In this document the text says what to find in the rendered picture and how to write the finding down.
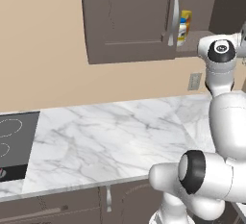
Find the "open grey-brown cabinet door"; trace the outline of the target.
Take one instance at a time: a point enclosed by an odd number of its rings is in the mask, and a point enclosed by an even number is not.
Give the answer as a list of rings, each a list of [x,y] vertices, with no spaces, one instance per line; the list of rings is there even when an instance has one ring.
[[[171,60],[168,46],[174,0],[82,0],[86,52],[90,64]]]

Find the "white mayonnaise jar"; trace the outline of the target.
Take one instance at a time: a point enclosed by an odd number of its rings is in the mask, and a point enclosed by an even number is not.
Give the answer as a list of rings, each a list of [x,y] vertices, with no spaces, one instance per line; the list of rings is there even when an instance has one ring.
[[[185,43],[185,34],[186,34],[186,19],[181,18],[179,33],[177,38],[177,45],[182,46]]]

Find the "grey-brown base cabinet door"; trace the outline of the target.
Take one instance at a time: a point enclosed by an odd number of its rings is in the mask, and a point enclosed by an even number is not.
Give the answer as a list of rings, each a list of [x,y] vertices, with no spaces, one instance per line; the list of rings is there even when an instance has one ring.
[[[108,212],[107,189],[100,187],[101,224],[149,224],[162,200],[162,192],[152,189],[148,180],[115,184],[110,186]]]

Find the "black induction hob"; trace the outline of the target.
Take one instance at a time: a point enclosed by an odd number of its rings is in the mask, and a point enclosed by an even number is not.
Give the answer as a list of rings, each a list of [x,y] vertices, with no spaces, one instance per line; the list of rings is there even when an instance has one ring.
[[[0,115],[0,183],[26,176],[39,112]]]

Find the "grey-brown oven front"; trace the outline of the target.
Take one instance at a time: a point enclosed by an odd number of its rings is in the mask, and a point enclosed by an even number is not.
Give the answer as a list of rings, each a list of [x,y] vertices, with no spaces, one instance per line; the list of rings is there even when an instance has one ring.
[[[0,224],[101,224],[98,188],[88,188],[0,203],[0,218],[67,205],[68,210]]]

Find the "grey wall outlet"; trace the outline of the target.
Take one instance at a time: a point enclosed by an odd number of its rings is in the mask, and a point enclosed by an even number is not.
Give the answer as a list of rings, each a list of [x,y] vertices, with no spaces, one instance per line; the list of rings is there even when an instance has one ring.
[[[201,83],[201,73],[191,73],[189,77],[188,90],[198,90]]]

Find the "grey-brown wall cabinet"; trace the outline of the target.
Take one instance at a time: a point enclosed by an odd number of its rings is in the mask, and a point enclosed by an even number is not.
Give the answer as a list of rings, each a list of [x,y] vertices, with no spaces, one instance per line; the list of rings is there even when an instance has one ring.
[[[195,57],[200,38],[238,33],[246,21],[246,0],[183,0],[183,9],[192,11],[190,31],[177,57]]]

